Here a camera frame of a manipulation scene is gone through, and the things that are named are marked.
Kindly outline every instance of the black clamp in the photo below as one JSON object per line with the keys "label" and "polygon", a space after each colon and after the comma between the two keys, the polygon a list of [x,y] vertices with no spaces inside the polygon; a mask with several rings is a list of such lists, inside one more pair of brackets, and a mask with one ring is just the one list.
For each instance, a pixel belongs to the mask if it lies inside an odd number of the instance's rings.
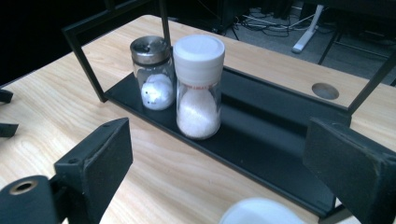
{"label": "black clamp", "polygon": [[133,162],[128,119],[103,124],[55,162],[0,191],[0,223],[99,223]]}
{"label": "black clamp", "polygon": [[[9,104],[14,94],[11,91],[0,90],[0,102]],[[12,137],[18,129],[18,124],[0,123],[0,137]]]}

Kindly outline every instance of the wooden table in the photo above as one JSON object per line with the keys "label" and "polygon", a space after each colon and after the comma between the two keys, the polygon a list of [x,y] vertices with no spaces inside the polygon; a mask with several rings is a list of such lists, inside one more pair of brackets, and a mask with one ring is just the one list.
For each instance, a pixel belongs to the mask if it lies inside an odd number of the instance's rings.
{"label": "wooden table", "polygon": [[[172,43],[209,34],[170,22]],[[84,47],[104,90],[132,70],[130,43],[163,35],[161,20],[144,16]],[[225,65],[315,95],[318,82],[333,85],[349,105],[367,80],[223,36]],[[0,122],[19,123],[0,139],[0,189],[29,176],[54,176],[53,163],[101,124],[130,119],[134,163],[102,218],[103,223],[218,223],[234,203],[265,197],[286,205],[304,222],[318,218],[249,178],[213,160],[120,107],[101,103],[73,53],[5,87],[12,102],[0,106]],[[353,116],[351,128],[396,150],[396,89],[380,85]]]}

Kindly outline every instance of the metal lid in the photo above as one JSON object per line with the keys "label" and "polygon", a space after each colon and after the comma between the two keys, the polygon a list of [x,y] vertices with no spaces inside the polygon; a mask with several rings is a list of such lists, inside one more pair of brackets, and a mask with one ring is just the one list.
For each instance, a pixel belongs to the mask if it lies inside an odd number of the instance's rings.
{"label": "metal lid", "polygon": [[132,42],[130,49],[134,63],[147,65],[161,63],[170,56],[170,47],[165,39],[156,35],[137,38]]}

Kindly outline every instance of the sugar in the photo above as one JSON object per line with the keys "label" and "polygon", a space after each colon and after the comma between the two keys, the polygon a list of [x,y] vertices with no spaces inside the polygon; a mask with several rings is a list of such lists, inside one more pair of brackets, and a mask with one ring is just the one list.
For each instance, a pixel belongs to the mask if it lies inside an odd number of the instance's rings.
{"label": "sugar", "polygon": [[173,103],[172,82],[164,74],[151,75],[142,86],[142,102],[149,109],[161,110]]}
{"label": "sugar", "polygon": [[208,90],[188,89],[179,102],[178,128],[187,136],[205,138],[219,128],[219,111]]}

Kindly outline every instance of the salt shaker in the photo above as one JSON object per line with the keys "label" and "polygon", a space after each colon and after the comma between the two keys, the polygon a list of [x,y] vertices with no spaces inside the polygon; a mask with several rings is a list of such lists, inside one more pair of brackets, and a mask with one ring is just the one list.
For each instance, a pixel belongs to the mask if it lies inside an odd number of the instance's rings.
{"label": "salt shaker", "polygon": [[191,139],[219,129],[224,54],[224,44],[211,35],[188,35],[174,45],[177,127]]}
{"label": "salt shaker", "polygon": [[176,91],[170,46],[162,37],[148,35],[137,38],[130,48],[143,105],[152,110],[169,107]]}

